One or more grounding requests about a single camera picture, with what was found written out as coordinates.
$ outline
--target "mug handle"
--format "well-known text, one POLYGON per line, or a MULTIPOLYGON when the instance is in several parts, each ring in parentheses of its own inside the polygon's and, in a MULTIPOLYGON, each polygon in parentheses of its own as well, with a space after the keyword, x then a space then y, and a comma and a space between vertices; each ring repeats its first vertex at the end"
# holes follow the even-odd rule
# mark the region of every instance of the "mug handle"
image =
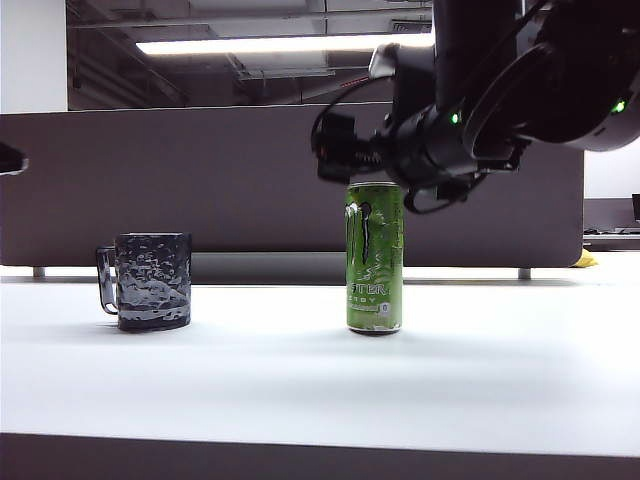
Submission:
POLYGON ((109 315, 117 315, 118 307, 113 293, 111 283, 111 272, 109 271, 109 252, 115 251, 114 247, 96 248, 96 262, 98 264, 98 285, 100 286, 100 305, 109 315))

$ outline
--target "energy drink can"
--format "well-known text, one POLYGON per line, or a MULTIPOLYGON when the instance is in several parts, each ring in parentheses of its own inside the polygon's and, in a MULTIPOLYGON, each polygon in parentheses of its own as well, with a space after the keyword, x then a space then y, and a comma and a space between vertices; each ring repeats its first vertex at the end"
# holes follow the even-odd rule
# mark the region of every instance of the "energy drink can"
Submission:
POLYGON ((347 325, 357 333, 384 335, 402 324, 402 191, 391 182, 349 186, 347 325))

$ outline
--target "white wall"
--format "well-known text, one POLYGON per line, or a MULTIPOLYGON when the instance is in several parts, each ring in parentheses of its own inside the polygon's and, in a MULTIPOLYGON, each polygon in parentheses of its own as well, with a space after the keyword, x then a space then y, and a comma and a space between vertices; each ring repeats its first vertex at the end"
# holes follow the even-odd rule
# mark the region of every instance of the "white wall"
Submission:
POLYGON ((0 112, 67 110, 64 0, 1 0, 0 112))
POLYGON ((585 152, 585 198, 631 198, 640 193, 640 139, 619 150, 585 152))

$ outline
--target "mug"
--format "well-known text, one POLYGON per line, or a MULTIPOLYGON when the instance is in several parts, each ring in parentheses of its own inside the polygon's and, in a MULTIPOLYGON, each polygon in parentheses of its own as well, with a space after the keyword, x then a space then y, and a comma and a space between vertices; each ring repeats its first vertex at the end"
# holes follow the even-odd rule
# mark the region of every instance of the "mug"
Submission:
POLYGON ((125 233, 98 247, 100 304, 129 332, 168 330, 191 319, 191 234, 125 233), (114 300, 109 253, 115 252, 114 300))

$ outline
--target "fluorescent light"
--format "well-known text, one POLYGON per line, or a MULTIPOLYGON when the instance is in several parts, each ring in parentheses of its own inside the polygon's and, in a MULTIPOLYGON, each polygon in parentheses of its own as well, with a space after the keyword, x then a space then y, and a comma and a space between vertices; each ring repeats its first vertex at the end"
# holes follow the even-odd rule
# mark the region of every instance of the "fluorescent light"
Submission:
POLYGON ((318 37, 229 38, 175 42, 140 42, 136 45, 147 55, 202 55, 212 53, 273 53, 337 50, 374 50, 387 43, 410 47, 434 44, 430 33, 392 35, 331 35, 318 37))

